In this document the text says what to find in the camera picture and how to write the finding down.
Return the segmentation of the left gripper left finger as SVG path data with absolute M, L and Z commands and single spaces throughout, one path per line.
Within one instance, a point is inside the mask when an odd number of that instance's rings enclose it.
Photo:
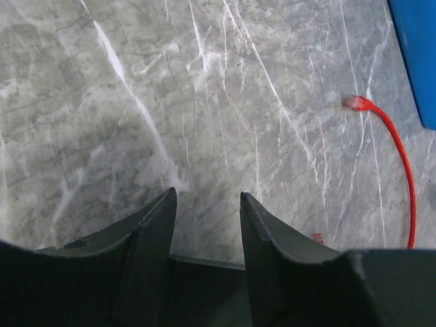
M 158 326 L 177 194 L 65 246 L 1 243 L 2 326 Z

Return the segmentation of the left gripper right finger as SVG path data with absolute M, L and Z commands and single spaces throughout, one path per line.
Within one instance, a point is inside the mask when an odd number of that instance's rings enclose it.
M 434 326 L 435 252 L 321 245 L 240 195 L 254 326 Z

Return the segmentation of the black network switch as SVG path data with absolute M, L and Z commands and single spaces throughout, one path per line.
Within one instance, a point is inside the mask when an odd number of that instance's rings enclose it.
M 251 326 L 245 266 L 170 256 L 162 326 Z

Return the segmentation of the blue plastic bin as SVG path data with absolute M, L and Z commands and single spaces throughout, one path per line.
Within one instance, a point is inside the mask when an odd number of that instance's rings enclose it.
M 435 1 L 388 2 L 421 123 L 435 130 Z

